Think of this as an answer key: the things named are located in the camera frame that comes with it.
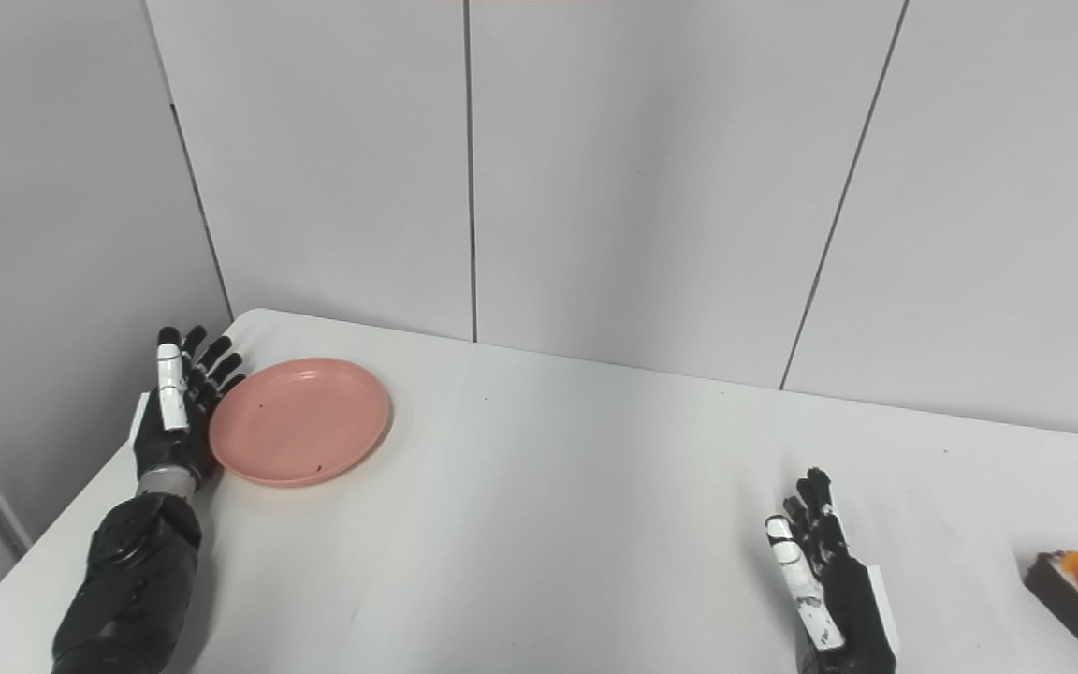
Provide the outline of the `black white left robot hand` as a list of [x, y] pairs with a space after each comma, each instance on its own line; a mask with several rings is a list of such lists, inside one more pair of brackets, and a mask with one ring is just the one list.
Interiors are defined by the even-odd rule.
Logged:
[[210, 448], [215, 410], [245, 375], [243, 357], [226, 334], [207, 340], [205, 326], [186, 333], [175, 326], [158, 332], [155, 385], [137, 405], [132, 448], [138, 478], [163, 468], [183, 470], [197, 490], [215, 477]]

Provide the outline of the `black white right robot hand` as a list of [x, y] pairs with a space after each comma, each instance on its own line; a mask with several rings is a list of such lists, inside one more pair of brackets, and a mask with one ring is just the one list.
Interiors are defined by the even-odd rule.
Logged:
[[799, 673], [895, 673], [899, 636], [884, 577], [849, 550], [818, 466], [765, 520], [769, 548], [793, 601]]

